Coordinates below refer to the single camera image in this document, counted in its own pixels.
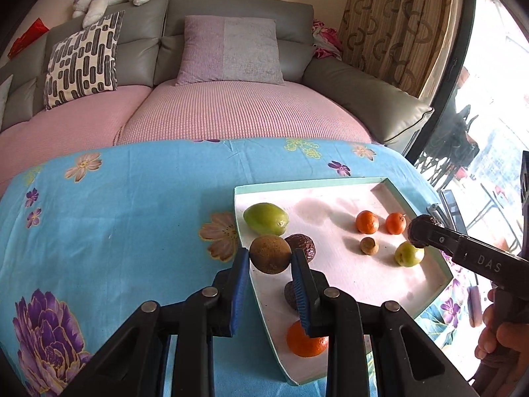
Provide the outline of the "person's right hand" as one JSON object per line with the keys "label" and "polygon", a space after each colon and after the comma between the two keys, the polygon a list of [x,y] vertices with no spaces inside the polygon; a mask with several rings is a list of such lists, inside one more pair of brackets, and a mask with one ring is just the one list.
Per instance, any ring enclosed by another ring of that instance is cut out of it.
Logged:
{"label": "person's right hand", "polygon": [[488,293],[491,305],[482,314],[485,328],[481,332],[474,355],[477,359],[485,359],[498,345],[518,353],[516,366],[511,368],[507,379],[496,392],[496,396],[509,396],[528,368],[528,324],[504,322],[493,331],[495,293],[495,289],[491,289]]}

